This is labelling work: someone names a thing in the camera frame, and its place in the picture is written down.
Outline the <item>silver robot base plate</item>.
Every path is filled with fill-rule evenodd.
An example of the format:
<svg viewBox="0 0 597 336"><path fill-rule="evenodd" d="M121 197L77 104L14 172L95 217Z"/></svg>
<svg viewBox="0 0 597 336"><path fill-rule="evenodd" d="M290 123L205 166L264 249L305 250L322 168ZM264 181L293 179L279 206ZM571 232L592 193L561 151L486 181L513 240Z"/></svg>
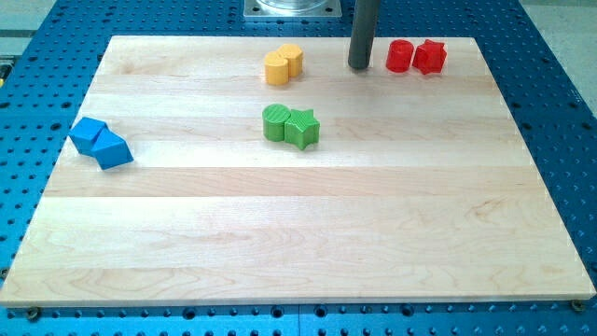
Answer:
<svg viewBox="0 0 597 336"><path fill-rule="evenodd" d="M339 18L340 0L244 0L243 16L250 19L270 18Z"/></svg>

